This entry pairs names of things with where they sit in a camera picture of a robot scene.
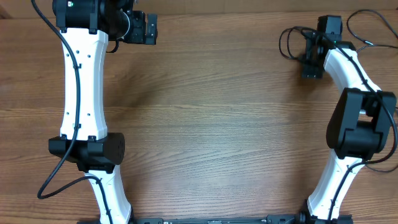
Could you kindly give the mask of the black USB cable short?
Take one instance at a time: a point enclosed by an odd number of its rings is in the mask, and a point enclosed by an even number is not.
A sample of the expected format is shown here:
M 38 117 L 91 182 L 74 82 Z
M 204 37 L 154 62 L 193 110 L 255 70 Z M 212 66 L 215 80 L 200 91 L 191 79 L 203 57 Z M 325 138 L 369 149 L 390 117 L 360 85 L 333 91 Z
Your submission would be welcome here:
M 303 63 L 312 63 L 312 59 L 307 58 L 306 54 L 303 54 L 302 56 L 295 57 L 290 51 L 290 35 L 292 32 L 299 32 L 305 39 L 309 38 L 312 40 L 312 37 L 310 37 L 310 34 L 314 34 L 316 32 L 315 29 L 309 28 L 309 27 L 303 27 L 303 26 L 293 26 L 291 28 L 287 28 L 283 30 L 279 36 L 279 52 L 280 54 L 289 60 L 296 60 L 299 62 Z M 287 38 L 286 38 L 286 48 L 287 48 L 287 54 L 284 53 L 282 50 L 282 37 L 284 34 L 287 33 Z

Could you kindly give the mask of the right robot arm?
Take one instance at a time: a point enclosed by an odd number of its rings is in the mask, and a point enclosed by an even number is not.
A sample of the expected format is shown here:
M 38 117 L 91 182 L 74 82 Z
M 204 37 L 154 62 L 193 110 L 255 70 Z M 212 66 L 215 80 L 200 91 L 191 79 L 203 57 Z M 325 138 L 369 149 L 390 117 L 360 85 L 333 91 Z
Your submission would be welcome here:
M 316 29 L 301 31 L 307 40 L 303 74 L 329 73 L 340 99 L 326 129 L 328 162 L 296 222 L 352 223 L 351 216 L 340 215 L 341 203 L 357 173 L 384 149 L 389 130 L 397 128 L 397 98 L 367 76 L 354 45 L 342 39 L 340 16 L 320 16 Z

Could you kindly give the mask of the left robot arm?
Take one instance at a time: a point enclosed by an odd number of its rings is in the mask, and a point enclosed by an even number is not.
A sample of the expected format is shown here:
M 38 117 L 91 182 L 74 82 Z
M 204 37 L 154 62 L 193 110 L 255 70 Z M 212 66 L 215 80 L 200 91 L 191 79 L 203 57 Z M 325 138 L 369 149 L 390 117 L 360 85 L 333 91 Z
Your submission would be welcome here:
M 121 178 L 125 138 L 108 131 L 104 115 L 104 61 L 110 42 L 154 45 L 158 17 L 134 10 L 132 1 L 55 0 L 52 8 L 65 59 L 65 108 L 49 151 L 89 181 L 100 223 L 133 223 Z

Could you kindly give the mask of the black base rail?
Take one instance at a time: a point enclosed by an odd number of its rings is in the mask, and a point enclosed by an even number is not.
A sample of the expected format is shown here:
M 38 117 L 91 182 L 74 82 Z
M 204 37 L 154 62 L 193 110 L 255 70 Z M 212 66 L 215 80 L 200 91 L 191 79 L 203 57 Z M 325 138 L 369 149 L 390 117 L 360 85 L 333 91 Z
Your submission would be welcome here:
M 296 215 L 268 215 L 262 218 L 136 218 L 133 224 L 298 224 L 303 221 Z

